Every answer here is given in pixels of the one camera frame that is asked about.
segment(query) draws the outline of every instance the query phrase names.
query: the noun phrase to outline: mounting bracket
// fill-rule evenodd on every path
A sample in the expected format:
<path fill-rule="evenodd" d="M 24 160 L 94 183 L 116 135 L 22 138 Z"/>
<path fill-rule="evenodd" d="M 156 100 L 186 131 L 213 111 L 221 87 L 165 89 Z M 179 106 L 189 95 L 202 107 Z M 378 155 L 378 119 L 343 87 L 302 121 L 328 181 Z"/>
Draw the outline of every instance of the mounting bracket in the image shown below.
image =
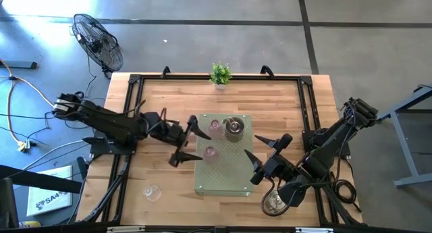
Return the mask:
<path fill-rule="evenodd" d="M 270 78 L 275 78 L 275 74 L 273 73 L 273 71 L 271 71 L 271 69 L 267 65 L 263 65 L 263 67 L 261 68 L 261 72 L 259 73 L 260 74 L 268 73 Z"/>
<path fill-rule="evenodd" d="M 165 68 L 163 69 L 161 78 L 165 78 L 165 76 L 167 75 L 167 73 L 170 73 L 170 72 L 171 72 L 171 70 L 169 69 L 169 67 L 165 66 Z"/>

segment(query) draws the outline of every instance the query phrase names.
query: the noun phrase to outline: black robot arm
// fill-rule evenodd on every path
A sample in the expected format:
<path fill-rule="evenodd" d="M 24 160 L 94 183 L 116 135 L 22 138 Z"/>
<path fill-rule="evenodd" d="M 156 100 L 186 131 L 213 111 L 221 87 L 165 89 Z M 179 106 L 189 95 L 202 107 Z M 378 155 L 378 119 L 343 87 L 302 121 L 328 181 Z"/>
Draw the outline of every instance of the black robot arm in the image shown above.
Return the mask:
<path fill-rule="evenodd" d="M 246 151 L 247 156 L 254 165 L 254 176 L 251 179 L 253 184 L 259 184 L 263 178 L 278 178 L 285 181 L 283 186 L 277 187 L 280 199 L 288 206 L 297 207 L 303 201 L 306 190 L 309 186 L 323 188 L 342 219 L 346 224 L 356 224 L 348 212 L 340 204 L 334 191 L 330 190 L 332 182 L 324 182 L 328 177 L 330 168 L 333 166 L 336 155 L 342 154 L 346 143 L 355 134 L 363 129 L 373 126 L 376 122 L 377 110 L 367 105 L 361 99 L 350 98 L 344 104 L 344 116 L 330 128 L 320 128 L 308 140 L 308 148 L 305 147 L 304 157 L 296 165 L 289 162 L 280 155 L 282 149 L 286 148 L 292 140 L 289 134 L 284 134 L 281 139 L 270 140 L 256 136 L 259 140 L 274 149 L 274 152 L 263 164 L 251 152 Z M 268 213 L 276 216 L 280 213 Z"/>
<path fill-rule="evenodd" d="M 169 160 L 174 167 L 185 161 L 202 159 L 182 151 L 188 144 L 191 132 L 210 139 L 199 129 L 196 116 L 189 117 L 188 127 L 183 130 L 178 121 L 166 120 L 166 108 L 162 110 L 161 115 L 153 111 L 140 113 L 139 107 L 145 102 L 142 101 L 133 110 L 116 113 L 83 99 L 81 94 L 61 94 L 55 102 L 53 115 L 61 120 L 82 122 L 100 132 L 99 136 L 85 138 L 86 142 L 106 147 L 107 150 L 115 153 L 116 149 L 129 147 L 134 149 L 139 140 L 151 136 L 177 147 Z M 128 117 L 130 112 L 134 112 L 132 117 Z"/>

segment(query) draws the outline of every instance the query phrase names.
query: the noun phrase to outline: butcher block tabletop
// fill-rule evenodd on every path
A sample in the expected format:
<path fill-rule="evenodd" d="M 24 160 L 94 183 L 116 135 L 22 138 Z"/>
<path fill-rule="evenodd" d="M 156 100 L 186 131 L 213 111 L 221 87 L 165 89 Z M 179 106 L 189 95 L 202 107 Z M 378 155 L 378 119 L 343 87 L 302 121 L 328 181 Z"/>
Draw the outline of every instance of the butcher block tabletop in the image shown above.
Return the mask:
<path fill-rule="evenodd" d="M 105 108 L 116 112 L 123 111 L 130 74 L 113 74 Z M 185 75 L 185 73 L 168 75 Z M 311 77 L 321 127 L 328 128 L 339 119 L 330 77 L 328 75 Z M 133 90 L 133 101 L 137 90 L 137 88 Z M 304 87 L 304 94 L 308 114 L 311 114 L 306 87 Z M 253 134 L 276 139 L 284 133 L 289 133 L 293 141 L 281 152 L 281 155 L 293 163 L 304 155 L 301 137 L 304 124 L 296 82 L 231 80 L 226 90 L 217 90 L 208 80 L 145 80 L 142 98 L 146 99 L 146 102 L 140 108 L 141 112 L 160 113 L 166 107 L 167 119 L 180 121 L 180 125 L 184 128 L 190 115 L 198 116 L 200 113 L 251 115 Z M 311 129 L 315 129 L 311 115 L 309 119 Z M 254 154 L 262 161 L 266 161 L 272 149 L 255 137 L 252 142 Z M 195 146 L 196 137 L 191 135 L 185 152 L 195 152 Z M 194 191 L 194 162 L 179 164 L 177 168 L 168 164 L 169 156 L 175 149 L 153 138 L 138 143 L 128 175 L 121 217 L 122 225 L 319 226 L 313 188 L 307 190 L 299 207 L 291 207 L 279 217 L 269 217 L 260 208 L 261 199 L 271 187 L 269 181 L 263 180 L 255 186 L 253 193 L 248 197 L 197 195 Z M 112 155 L 102 155 L 91 163 L 77 220 L 84 219 L 102 199 L 107 190 L 112 163 Z M 354 183 L 350 168 L 344 162 L 341 163 L 340 178 Z M 148 185 L 156 185 L 161 189 L 162 195 L 159 200 L 151 202 L 143 195 L 143 190 Z M 326 217 L 329 219 L 328 200 L 325 198 L 325 193 L 322 194 Z M 118 190 L 113 196 L 109 219 L 113 217 L 117 197 Z M 344 206 L 354 219 L 362 221 L 361 214 L 353 205 Z"/>

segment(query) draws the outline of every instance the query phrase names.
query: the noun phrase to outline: small succulent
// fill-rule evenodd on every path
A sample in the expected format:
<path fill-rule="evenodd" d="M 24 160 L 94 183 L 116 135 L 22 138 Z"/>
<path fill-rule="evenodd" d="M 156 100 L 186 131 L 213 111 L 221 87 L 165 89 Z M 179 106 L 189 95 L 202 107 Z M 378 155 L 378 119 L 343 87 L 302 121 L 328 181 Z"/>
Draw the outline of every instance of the small succulent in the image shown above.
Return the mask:
<path fill-rule="evenodd" d="M 210 82 L 214 84 L 228 84 L 231 79 L 231 70 L 227 65 L 224 67 L 221 62 L 213 64 L 213 73 L 210 74 Z"/>

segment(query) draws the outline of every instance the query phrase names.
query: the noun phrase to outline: metal container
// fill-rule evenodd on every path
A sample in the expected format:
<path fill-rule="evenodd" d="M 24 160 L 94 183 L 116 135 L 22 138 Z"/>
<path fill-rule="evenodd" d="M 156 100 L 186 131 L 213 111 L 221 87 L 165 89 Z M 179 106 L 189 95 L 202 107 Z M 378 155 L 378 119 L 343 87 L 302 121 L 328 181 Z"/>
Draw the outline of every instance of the metal container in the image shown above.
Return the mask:
<path fill-rule="evenodd" d="M 224 120 L 226 139 L 236 143 L 243 138 L 244 122 L 240 118 L 227 118 Z"/>

